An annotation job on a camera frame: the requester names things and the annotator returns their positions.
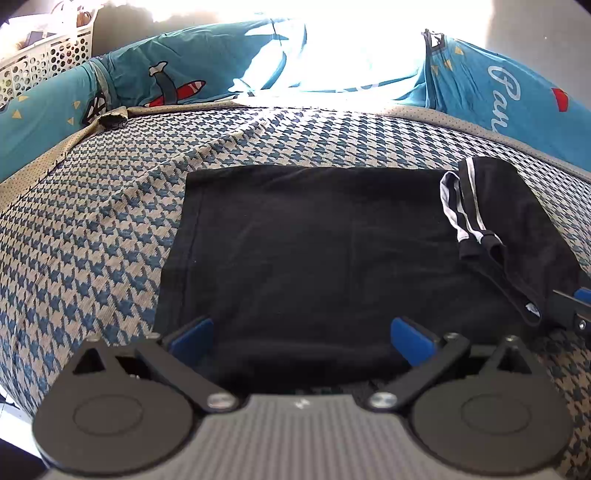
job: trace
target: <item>bedsheet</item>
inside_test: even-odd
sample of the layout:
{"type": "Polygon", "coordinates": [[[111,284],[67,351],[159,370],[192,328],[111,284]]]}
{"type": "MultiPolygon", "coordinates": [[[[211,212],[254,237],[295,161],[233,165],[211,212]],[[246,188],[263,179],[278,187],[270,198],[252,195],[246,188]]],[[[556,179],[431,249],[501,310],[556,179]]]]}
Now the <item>bedsheet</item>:
{"type": "MultiPolygon", "coordinates": [[[[0,216],[0,383],[30,414],[88,335],[151,330],[184,179],[244,164],[455,168],[512,161],[591,272],[591,184],[493,141],[415,121],[317,109],[220,109],[130,119],[84,141],[0,216]]],[[[591,353],[556,332],[537,345],[576,431],[561,471],[582,478],[591,443],[591,353]]]]}

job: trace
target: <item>blue gripper pad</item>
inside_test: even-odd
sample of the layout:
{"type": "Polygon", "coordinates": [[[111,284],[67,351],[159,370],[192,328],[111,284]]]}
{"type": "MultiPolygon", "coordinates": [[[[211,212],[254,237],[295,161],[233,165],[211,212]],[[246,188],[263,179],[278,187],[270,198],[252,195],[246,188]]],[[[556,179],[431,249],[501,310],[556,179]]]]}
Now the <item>blue gripper pad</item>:
{"type": "Polygon", "coordinates": [[[188,367],[195,367],[213,344],[213,322],[204,320],[175,338],[168,352],[188,367]]]}
{"type": "Polygon", "coordinates": [[[591,304],[591,290],[588,288],[580,288],[573,295],[577,300],[591,304]]]}
{"type": "Polygon", "coordinates": [[[392,320],[390,341],[412,367],[422,364],[437,351],[437,344],[433,340],[400,317],[392,320]]]}

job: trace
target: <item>gray ribbed surface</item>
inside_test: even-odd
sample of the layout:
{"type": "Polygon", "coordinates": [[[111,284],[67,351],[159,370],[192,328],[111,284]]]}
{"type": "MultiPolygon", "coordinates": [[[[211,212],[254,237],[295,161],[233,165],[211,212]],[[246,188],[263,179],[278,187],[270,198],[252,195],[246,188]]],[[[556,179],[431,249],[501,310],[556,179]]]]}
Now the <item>gray ribbed surface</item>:
{"type": "MultiPolygon", "coordinates": [[[[73,478],[52,472],[45,480],[73,478]]],[[[409,438],[396,416],[367,412],[349,395],[253,396],[240,411],[208,417],[196,437],[175,458],[129,478],[483,479],[455,471],[427,456],[409,438]]],[[[558,480],[560,477],[548,469],[519,478],[558,480]]]]}

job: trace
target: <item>white stripe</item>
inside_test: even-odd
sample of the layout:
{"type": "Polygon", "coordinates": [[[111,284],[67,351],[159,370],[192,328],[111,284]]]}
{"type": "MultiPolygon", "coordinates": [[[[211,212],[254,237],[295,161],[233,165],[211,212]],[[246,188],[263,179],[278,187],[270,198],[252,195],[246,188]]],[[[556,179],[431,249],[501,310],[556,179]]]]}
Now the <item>white stripe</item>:
{"type": "Polygon", "coordinates": [[[482,217],[480,216],[480,210],[478,209],[478,197],[476,196],[476,173],[474,171],[474,159],[469,157],[466,160],[468,165],[468,178],[470,179],[470,187],[472,188],[472,196],[474,197],[474,208],[476,209],[476,221],[480,230],[486,230],[482,217]]]}
{"type": "Polygon", "coordinates": [[[478,230],[474,230],[472,228],[472,225],[470,224],[470,220],[468,219],[468,215],[466,214],[466,212],[464,211],[464,207],[462,206],[462,193],[460,192],[460,179],[454,180],[453,187],[456,190],[457,211],[460,212],[464,216],[464,218],[466,219],[466,225],[468,227],[468,230],[470,230],[470,233],[476,237],[476,240],[478,241],[478,243],[481,244],[482,237],[484,235],[482,235],[482,232],[479,232],[478,230]]]}
{"type": "Polygon", "coordinates": [[[453,176],[456,178],[457,181],[459,181],[458,176],[454,172],[446,172],[439,182],[439,195],[441,197],[441,204],[443,205],[443,213],[445,213],[445,216],[449,220],[449,223],[452,224],[452,227],[454,227],[457,230],[457,241],[459,243],[462,240],[470,238],[470,235],[457,224],[456,212],[449,208],[449,189],[446,185],[448,176],[453,176]]]}

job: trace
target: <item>mattress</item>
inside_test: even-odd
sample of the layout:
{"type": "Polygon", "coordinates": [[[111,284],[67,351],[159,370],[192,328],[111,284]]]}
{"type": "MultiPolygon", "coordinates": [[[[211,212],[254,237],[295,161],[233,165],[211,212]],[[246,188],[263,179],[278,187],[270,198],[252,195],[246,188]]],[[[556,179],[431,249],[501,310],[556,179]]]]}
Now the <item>mattress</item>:
{"type": "MultiPolygon", "coordinates": [[[[146,337],[179,225],[186,174],[246,164],[453,169],[512,162],[591,273],[591,184],[511,147],[416,121],[249,108],[132,118],[76,146],[0,216],[0,383],[33,415],[85,337],[146,337]]],[[[554,332],[534,346],[575,418],[561,471],[582,478],[591,353],[554,332]]]]}

